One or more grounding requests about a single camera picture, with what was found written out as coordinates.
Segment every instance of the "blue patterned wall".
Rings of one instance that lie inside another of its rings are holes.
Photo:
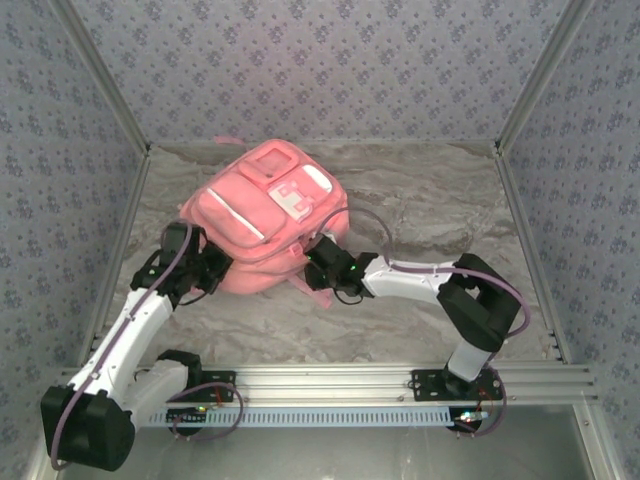
[[[566,0],[75,0],[151,141],[496,138]]]
[[[45,0],[0,2],[0,478],[77,361],[138,165]]]
[[[640,4],[597,1],[509,154],[576,361],[640,478]]]

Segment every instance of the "backpack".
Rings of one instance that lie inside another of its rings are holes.
[[[214,175],[180,216],[234,259],[219,289],[250,294],[291,280],[310,294],[297,277],[308,262],[304,250],[322,221],[346,206],[347,194],[332,175],[295,145],[274,139]],[[326,228],[340,241],[348,212]]]

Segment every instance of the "backpack strap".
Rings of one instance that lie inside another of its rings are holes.
[[[218,145],[241,145],[247,152],[249,151],[249,146],[244,143],[244,140],[241,138],[230,137],[228,135],[216,135],[213,137],[213,141]]]
[[[302,280],[298,275],[294,274],[288,278],[289,282],[300,290],[302,293],[309,295],[311,298],[315,300],[315,302],[320,305],[322,308],[329,308],[333,303],[331,300],[331,290],[311,290],[309,285]]]

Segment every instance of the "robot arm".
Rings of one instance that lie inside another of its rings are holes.
[[[214,244],[200,248],[200,227],[192,228],[187,248],[175,263],[187,231],[181,223],[167,228],[161,248],[134,275],[124,308],[100,347],[68,385],[50,387],[43,396],[41,413],[50,455],[55,443],[62,460],[116,470],[127,458],[141,424],[173,395],[193,386],[188,385],[190,380],[194,383],[189,361],[164,354],[132,385],[143,353],[182,296],[192,288],[213,293],[231,265],[231,258]],[[71,402],[73,408],[65,416]],[[54,442],[60,422],[62,434]]]
[[[387,262],[376,253],[354,258],[324,235],[318,235],[306,253],[310,263],[305,278],[312,289],[440,305],[462,336],[442,372],[446,389],[458,398],[466,395],[487,361],[500,350],[520,310],[520,302],[494,283],[452,272],[472,270],[502,280],[475,255],[463,254],[457,262],[442,264]],[[474,289],[479,291],[475,297],[471,294]]]

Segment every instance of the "gray marble surface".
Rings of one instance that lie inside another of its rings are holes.
[[[530,302],[530,328],[498,358],[552,357],[515,225],[483,149],[446,144],[300,145],[333,173],[350,204],[378,213],[395,235],[395,257],[442,262],[473,252]],[[163,227],[201,184],[242,152],[236,146],[156,147],[109,313],[122,308],[133,273],[157,247]],[[347,246],[380,251],[372,220],[353,214]],[[205,363],[445,361],[460,336],[435,305],[396,298],[322,309],[289,284],[260,294],[216,293],[178,308],[144,361],[167,348],[196,352]]]

